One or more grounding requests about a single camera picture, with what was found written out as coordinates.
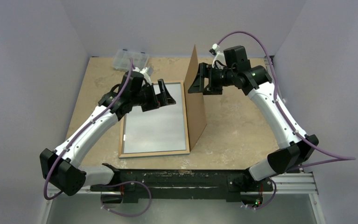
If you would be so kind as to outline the brown cardboard backing board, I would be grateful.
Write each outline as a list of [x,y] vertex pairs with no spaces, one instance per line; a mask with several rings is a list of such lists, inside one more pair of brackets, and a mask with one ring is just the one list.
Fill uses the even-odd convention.
[[193,150],[207,125],[203,95],[201,93],[188,93],[196,79],[198,65],[197,50],[196,47],[193,47],[183,83],[190,151]]

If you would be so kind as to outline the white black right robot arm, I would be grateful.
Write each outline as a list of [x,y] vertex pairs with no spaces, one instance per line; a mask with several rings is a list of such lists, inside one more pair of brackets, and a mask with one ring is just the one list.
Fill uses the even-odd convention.
[[270,125],[279,149],[266,159],[245,170],[243,184],[254,190],[261,180],[283,174],[307,161],[318,138],[308,135],[293,119],[287,108],[280,105],[280,97],[274,95],[275,85],[263,66],[252,67],[244,46],[235,46],[216,53],[213,64],[200,63],[189,94],[221,95],[223,87],[235,86],[258,107]]

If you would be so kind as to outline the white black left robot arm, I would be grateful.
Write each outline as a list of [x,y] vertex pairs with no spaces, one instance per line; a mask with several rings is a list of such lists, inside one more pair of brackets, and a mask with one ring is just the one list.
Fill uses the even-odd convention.
[[133,107],[140,106],[143,112],[148,112],[176,104],[163,79],[157,81],[159,93],[156,93],[146,76],[142,71],[126,72],[121,83],[102,96],[88,119],[64,143],[41,152],[45,199],[52,200],[61,193],[72,196],[83,186],[103,185],[109,191],[119,187],[120,178],[111,165],[102,165],[95,171],[79,167],[95,143]]

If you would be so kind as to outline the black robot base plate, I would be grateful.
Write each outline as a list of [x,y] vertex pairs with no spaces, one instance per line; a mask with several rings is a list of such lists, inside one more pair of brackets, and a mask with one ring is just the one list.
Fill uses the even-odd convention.
[[225,200],[226,202],[255,201],[256,195],[273,192],[270,178],[251,180],[242,169],[178,170],[124,169],[107,165],[113,178],[107,184],[95,184],[93,192],[117,192],[123,203],[139,199]]

